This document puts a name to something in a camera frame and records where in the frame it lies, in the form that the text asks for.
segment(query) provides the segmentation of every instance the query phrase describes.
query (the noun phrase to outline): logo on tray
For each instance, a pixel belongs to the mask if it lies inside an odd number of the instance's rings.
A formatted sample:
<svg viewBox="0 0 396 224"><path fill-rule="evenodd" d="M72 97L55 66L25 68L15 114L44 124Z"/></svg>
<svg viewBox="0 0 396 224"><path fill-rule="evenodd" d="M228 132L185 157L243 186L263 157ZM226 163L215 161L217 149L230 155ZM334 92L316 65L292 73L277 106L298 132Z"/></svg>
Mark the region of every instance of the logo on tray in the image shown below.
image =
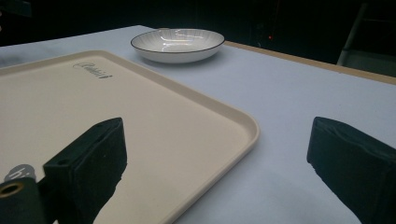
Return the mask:
<svg viewBox="0 0 396 224"><path fill-rule="evenodd" d="M99 78L113 77L109 75L107 72L96 67L94 63L76 63L75 65L73 65L73 67L76 69L84 69L85 71Z"/></svg>
<svg viewBox="0 0 396 224"><path fill-rule="evenodd" d="M4 178L4 181L13 180L22 177L31 177L35 180L35 168L29 164L21 164L12 168L8 175Z"/></svg>

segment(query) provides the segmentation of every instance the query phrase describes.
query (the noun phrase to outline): shallow dish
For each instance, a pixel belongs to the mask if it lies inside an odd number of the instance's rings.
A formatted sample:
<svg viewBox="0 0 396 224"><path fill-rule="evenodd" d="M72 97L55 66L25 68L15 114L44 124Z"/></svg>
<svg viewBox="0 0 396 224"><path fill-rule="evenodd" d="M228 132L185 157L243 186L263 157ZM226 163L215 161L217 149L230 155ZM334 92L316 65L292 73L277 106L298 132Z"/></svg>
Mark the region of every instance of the shallow dish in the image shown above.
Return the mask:
<svg viewBox="0 0 396 224"><path fill-rule="evenodd" d="M224 36L196 29L163 29L138 35L131 41L142 57L160 63L191 63L217 53Z"/></svg>

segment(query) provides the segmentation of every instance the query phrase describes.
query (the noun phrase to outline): dark background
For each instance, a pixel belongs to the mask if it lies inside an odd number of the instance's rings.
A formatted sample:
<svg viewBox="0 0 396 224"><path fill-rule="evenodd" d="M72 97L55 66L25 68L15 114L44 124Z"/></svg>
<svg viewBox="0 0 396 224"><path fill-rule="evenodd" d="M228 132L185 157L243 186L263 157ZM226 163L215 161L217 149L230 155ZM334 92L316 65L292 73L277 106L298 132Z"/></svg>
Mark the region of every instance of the dark background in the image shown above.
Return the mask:
<svg viewBox="0 0 396 224"><path fill-rule="evenodd" d="M0 46L132 25L200 28L226 40L337 63L362 3L353 49L396 55L396 3L362 0L31 0L32 18L3 12Z"/></svg>

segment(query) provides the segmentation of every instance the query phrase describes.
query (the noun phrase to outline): white tabletop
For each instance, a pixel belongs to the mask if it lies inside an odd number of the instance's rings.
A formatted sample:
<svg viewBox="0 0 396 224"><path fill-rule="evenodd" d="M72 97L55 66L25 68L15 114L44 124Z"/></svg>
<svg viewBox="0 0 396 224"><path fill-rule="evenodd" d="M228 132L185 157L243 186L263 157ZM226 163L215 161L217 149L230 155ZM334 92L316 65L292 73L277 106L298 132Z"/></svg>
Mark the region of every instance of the white tabletop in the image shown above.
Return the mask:
<svg viewBox="0 0 396 224"><path fill-rule="evenodd" d="M312 121L337 119L396 147L395 85L230 46L197 63L154 63L130 45L150 30L133 26L2 47L0 67L103 49L255 118L258 145L176 223L360 223L306 161Z"/></svg>

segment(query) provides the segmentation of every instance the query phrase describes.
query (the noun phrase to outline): bowl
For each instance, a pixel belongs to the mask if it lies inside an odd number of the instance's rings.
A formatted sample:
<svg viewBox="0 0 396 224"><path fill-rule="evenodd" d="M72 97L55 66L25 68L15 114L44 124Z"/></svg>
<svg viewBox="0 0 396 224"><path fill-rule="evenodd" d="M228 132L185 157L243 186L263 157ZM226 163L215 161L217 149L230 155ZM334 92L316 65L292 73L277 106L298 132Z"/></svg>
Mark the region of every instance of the bowl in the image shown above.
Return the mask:
<svg viewBox="0 0 396 224"><path fill-rule="evenodd" d="M192 63L217 53L224 36L197 29L161 29L131 40L143 58L159 63Z"/></svg>

